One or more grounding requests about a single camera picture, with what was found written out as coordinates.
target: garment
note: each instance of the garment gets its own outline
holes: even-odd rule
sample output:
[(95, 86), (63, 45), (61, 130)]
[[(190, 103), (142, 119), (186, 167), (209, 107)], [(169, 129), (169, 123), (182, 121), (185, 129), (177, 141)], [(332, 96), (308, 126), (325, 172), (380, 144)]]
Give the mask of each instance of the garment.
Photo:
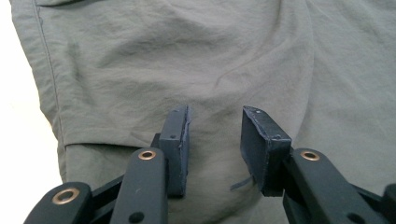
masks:
[(379, 192), (396, 177), (391, 1), (11, 5), (64, 181), (95, 189), (121, 175), (176, 105), (192, 108), (191, 153), (169, 223), (286, 222), (281, 200), (253, 183), (230, 191), (249, 176), (243, 105), (265, 110), (294, 147), (329, 154), (357, 185)]

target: gray cloth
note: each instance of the gray cloth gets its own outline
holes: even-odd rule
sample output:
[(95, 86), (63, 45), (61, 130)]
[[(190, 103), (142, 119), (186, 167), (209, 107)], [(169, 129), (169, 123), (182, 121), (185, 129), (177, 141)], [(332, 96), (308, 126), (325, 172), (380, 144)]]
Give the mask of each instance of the gray cloth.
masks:
[(382, 193), (396, 155), (394, 1), (12, 0), (64, 181), (97, 188), (190, 105), (187, 196), (169, 223), (286, 223), (239, 152), (242, 106)]

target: pocket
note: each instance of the pocket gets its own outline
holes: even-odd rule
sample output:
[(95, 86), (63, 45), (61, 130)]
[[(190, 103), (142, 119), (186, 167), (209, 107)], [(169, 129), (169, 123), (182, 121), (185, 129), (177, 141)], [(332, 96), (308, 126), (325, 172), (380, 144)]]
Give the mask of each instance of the pocket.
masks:
[(81, 1), (83, 0), (35, 0), (35, 4), (39, 7), (56, 7)]

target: gray fabric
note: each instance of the gray fabric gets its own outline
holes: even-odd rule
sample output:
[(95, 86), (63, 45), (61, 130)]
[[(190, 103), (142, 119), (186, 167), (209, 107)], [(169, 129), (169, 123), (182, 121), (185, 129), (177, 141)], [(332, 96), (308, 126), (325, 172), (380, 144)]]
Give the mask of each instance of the gray fabric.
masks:
[(192, 107), (187, 196), (170, 223), (286, 223), (248, 185), (242, 106), (268, 112), (348, 180), (394, 182), (393, 1), (13, 0), (64, 181), (93, 188), (147, 147), (168, 110)]

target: white background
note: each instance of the white background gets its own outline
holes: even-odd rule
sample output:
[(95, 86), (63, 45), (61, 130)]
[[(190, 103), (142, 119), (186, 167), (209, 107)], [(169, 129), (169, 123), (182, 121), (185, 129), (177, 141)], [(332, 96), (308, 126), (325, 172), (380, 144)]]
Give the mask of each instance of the white background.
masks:
[(57, 141), (39, 109), (31, 68), (0, 1), (0, 223), (23, 223), (50, 189), (62, 184)]

